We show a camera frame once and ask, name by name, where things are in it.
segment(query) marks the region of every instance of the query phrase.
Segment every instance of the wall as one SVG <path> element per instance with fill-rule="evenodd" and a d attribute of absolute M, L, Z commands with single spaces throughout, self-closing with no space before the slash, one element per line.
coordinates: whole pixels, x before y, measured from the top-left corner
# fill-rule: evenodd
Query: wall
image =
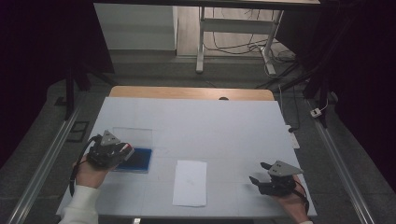
<path fill-rule="evenodd" d="M 177 7 L 94 5 L 108 49 L 177 48 Z"/>

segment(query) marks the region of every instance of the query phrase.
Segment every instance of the white paper sheet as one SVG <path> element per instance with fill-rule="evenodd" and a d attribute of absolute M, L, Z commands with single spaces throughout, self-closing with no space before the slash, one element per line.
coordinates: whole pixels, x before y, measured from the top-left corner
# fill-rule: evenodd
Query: white paper sheet
<path fill-rule="evenodd" d="M 206 205 L 206 162 L 177 161 L 173 205 Z"/>

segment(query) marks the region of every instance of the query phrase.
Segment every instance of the floor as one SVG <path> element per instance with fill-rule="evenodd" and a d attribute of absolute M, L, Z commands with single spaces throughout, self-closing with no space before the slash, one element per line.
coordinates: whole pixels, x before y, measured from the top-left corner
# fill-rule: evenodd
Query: floor
<path fill-rule="evenodd" d="M 245 12 L 245 10 L 240 12 L 240 15 L 247 15 Z M 215 13 L 222 17 L 221 9 L 215 9 Z M 227 10 L 222 10 L 222 13 L 225 17 L 228 16 Z M 206 40 L 205 42 L 209 45 L 211 36 L 205 38 L 207 37 L 208 42 Z M 229 44 L 248 43 L 250 37 L 251 35 L 248 35 L 245 39 Z M 228 43 L 221 42 L 221 39 L 219 35 L 219 45 L 228 45 Z M 231 39 L 230 37 L 224 37 L 224 40 L 227 41 Z M 194 48 L 194 46 L 190 47 L 190 51 L 195 51 Z M 191 56 L 194 53 L 188 53 L 186 50 L 185 53 L 179 51 L 178 54 L 178 56 L 152 53 L 137 55 L 133 52 L 112 52 L 116 74 L 108 75 L 121 85 L 137 86 L 256 89 L 263 83 L 273 80 L 265 75 L 262 59 L 255 55 L 247 57 L 242 55 L 223 57 L 228 54 L 208 55 L 210 57 L 205 59 L 204 73 L 197 75 L 195 74 L 195 59 Z M 288 67 L 288 64 L 276 63 L 275 67 L 276 71 L 281 73 Z M 277 79 L 272 87 L 276 88 L 277 85 L 293 80 L 300 74 L 301 70 L 296 70 L 285 78 Z M 49 175 L 24 223 L 57 223 L 59 221 L 55 212 L 67 188 L 71 164 L 76 160 L 79 151 L 87 141 L 102 102 L 111 90 L 111 86 L 103 80 L 92 75 L 89 75 L 89 78 L 92 88 L 85 92 L 86 100 L 77 117 L 77 121 L 87 122 L 87 131 L 85 133 L 70 133 L 67 136 L 69 141 L 64 142 L 61 152 L 51 167 Z M 297 128 L 294 133 L 301 148 L 296 149 L 295 153 L 305 171 L 304 177 L 314 201 L 313 206 L 318 212 L 318 216 L 313 217 L 313 220 L 317 224 L 361 223 L 344 185 L 335 171 L 328 151 L 320 139 L 315 121 L 309 115 L 310 106 L 307 102 L 315 105 L 316 101 L 315 99 L 307 101 L 302 96 L 305 84 L 306 82 L 299 83 L 295 88 L 276 94 L 275 97 L 279 106 L 283 108 L 285 122 Z M 43 155 L 64 122 L 64 106 L 56 105 L 59 97 L 64 97 L 64 93 L 65 85 L 63 81 L 49 88 L 48 100 L 40 115 L 28 134 L 20 142 L 14 155 L 0 170 L 0 222 L 2 223 L 9 218 Z M 333 111 L 336 98 L 331 97 L 330 99 L 327 108 L 328 130 L 332 134 L 349 172 L 367 202 L 375 223 L 393 224 L 396 220 L 395 193 L 353 137 L 353 134 L 337 118 Z M 149 219 L 144 221 L 154 223 L 153 220 Z M 172 221 L 161 220 L 161 223 L 169 222 Z M 130 218 L 100 217 L 99 223 L 132 223 L 132 220 Z M 289 219 L 255 220 L 255 223 L 286 224 L 291 223 L 291 221 Z"/>

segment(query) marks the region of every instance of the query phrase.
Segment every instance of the blue book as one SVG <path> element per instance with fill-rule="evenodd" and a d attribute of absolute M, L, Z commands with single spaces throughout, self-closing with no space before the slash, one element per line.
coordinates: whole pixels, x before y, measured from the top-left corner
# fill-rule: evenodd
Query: blue book
<path fill-rule="evenodd" d="M 148 173 L 152 150 L 149 148 L 135 148 L 134 154 L 123 161 L 114 171 Z"/>

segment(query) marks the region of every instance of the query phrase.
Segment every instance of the table leg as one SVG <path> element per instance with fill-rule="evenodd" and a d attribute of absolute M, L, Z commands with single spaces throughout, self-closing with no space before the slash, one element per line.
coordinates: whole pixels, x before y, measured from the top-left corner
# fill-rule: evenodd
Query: table leg
<path fill-rule="evenodd" d="M 204 72 L 204 23 L 205 23 L 205 7 L 201 7 L 200 21 L 199 21 L 199 43 L 197 53 L 196 73 Z"/>
<path fill-rule="evenodd" d="M 275 20 L 274 20 L 273 26 L 271 28 L 271 33 L 268 35 L 267 44 L 265 45 L 265 48 L 261 49 L 262 57 L 264 58 L 264 61 L 265 61 L 265 67 L 267 68 L 268 75 L 270 75 L 270 76 L 275 75 L 276 71 L 275 71 L 274 66 L 271 62 L 269 52 L 271 50 L 271 46 L 272 46 L 273 40 L 275 38 L 275 34 L 276 34 L 277 27 L 280 22 L 280 18 L 282 17 L 283 10 L 275 11 L 275 14 L 276 14 Z"/>

